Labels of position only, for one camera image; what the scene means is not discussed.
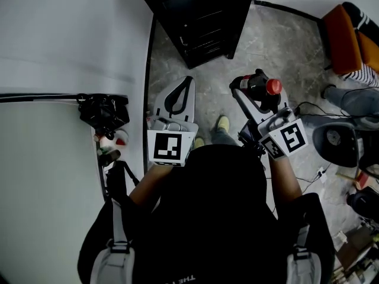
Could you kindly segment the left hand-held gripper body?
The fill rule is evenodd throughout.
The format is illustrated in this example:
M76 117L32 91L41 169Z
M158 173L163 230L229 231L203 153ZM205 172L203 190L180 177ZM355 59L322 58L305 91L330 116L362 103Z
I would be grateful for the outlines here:
M198 125L192 122L151 116L147 119L149 162L183 167L194 145Z

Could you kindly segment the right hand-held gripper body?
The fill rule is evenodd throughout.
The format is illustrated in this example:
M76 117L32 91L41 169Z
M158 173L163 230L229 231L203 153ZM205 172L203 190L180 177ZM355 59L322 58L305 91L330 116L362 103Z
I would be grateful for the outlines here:
M302 120L289 107L260 123L258 132L262 136L259 143L274 160L289 157L309 144Z

